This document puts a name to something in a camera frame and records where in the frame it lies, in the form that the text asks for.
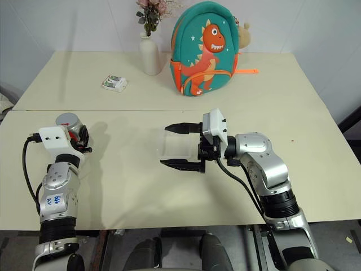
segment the green backpack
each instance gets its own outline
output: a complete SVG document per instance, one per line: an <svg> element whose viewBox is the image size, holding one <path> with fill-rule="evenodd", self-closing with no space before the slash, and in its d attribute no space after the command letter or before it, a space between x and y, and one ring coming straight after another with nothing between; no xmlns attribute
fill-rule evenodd
<svg viewBox="0 0 361 271"><path fill-rule="evenodd" d="M175 24L170 69L175 85L187 96L221 88L235 73L239 36L235 18L225 7L201 2Z"/></svg>

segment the handwritten label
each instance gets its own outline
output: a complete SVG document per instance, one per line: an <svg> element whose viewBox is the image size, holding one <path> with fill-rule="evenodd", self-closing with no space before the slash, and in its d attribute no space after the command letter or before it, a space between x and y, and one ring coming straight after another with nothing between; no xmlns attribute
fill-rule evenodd
<svg viewBox="0 0 361 271"><path fill-rule="evenodd" d="M61 208L64 202L64 194L55 194L46 197L46 206L49 209Z"/></svg>

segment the plush toy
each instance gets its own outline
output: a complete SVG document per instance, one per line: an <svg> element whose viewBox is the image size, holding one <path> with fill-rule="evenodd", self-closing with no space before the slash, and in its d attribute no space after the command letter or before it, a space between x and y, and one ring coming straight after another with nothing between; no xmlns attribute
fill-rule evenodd
<svg viewBox="0 0 361 271"><path fill-rule="evenodd" d="M239 48L245 48L250 44L249 23L244 23L244 27L238 26Z"/></svg>

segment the white bracket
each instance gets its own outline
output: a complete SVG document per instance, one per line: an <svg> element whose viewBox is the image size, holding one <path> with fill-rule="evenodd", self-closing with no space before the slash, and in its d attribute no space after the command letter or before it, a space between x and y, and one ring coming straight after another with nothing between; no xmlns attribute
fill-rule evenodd
<svg viewBox="0 0 361 271"><path fill-rule="evenodd" d="M52 159L55 160L60 154L71 154L80 159L80 165L84 161L84 154L73 148L69 132L64 126L40 128L39 134Z"/></svg>
<svg viewBox="0 0 361 271"><path fill-rule="evenodd" d="M224 152L228 146L227 124L218 108L203 115L202 133L210 144L213 144L213 137L219 137L221 140L221 156L224 157Z"/></svg>

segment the black cable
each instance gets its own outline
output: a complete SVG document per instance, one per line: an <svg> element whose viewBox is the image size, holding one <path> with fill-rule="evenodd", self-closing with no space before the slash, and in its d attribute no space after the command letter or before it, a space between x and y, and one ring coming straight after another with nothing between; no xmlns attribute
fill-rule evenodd
<svg viewBox="0 0 361 271"><path fill-rule="evenodd" d="M254 199L252 193L250 192L250 190L249 190L249 188L247 187L247 185L245 184L245 182L242 181L239 177L237 177L237 176L233 175L231 172L229 172L228 169L226 169L226 168L224 167L224 165L222 164L222 162L221 162L221 160L220 160L219 157L216 158L216 161L217 161L218 166L221 168L221 170L223 170L223 172L225 172L226 175L228 175L228 176L230 176L231 178L235 179L237 182L239 182L239 183L244 187L244 189L247 191L249 197L251 198L254 206L256 207L257 211L259 212L259 214L261 215L261 217L263 218L263 220L265 220L265 218L263 217L263 213L262 213L261 209L259 208L256 200Z"/></svg>
<svg viewBox="0 0 361 271"><path fill-rule="evenodd" d="M246 170L246 167L244 167L244 165L241 164L241 167L242 167L242 169L243 169L243 171L244 171L244 174L246 174L246 177L247 177L249 186L250 186L250 188L252 189L252 193L253 193L253 195L254 195L257 203L258 203L258 206L259 206L259 208L261 209L262 213L264 213L265 211L263 210L262 204L261 204L261 202L259 201L258 195L257 195L257 193L256 193L256 191L255 191L255 189L254 189L254 187L253 187L252 181L250 180L248 171Z"/></svg>
<svg viewBox="0 0 361 271"><path fill-rule="evenodd" d="M36 192L35 192L35 197L36 197L36 201L39 202L39 193L40 193L40 189L43 186L43 182L39 183L38 188L36 188Z"/></svg>
<svg viewBox="0 0 361 271"><path fill-rule="evenodd" d="M31 141L35 141L35 139L33 137L28 137L27 140L25 141L24 143L24 147L23 147L23 157L22 157L22 162L23 162L23 172L24 172L24 177L25 177L25 180L27 182L27 186L28 186L28 189L29 189L29 192L30 192L30 195L32 196L35 204L36 204L36 210L38 212L38 214L40 213L40 204L34 194L34 191L33 191L33 188L32 188L32 185L30 183L30 180L29 180L29 176L28 176L28 170L27 170L27 161L26 161L26 156L27 156L27 148L28 148L28 144L29 142Z"/></svg>

